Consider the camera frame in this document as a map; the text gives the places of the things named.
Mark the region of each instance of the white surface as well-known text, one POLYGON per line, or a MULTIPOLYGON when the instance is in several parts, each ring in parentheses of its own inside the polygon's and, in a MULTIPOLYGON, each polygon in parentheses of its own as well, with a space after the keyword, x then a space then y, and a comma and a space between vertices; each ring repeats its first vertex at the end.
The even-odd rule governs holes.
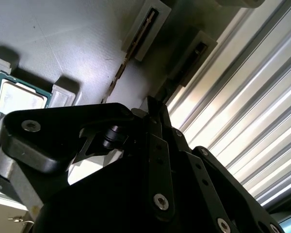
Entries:
POLYGON ((24 216, 25 211, 0 205, 0 233, 20 233, 23 225, 8 221, 9 217, 24 216))
POLYGON ((79 163, 70 167, 71 171, 68 177, 69 184, 73 184, 102 168, 102 165, 87 160, 83 160, 79 163))
POLYGON ((44 108, 47 98, 3 79, 0 87, 0 112, 5 115, 18 110, 44 108))
POLYGON ((291 188, 291 9, 259 31, 281 2, 241 10, 168 106, 190 147, 207 147, 263 204, 291 188))

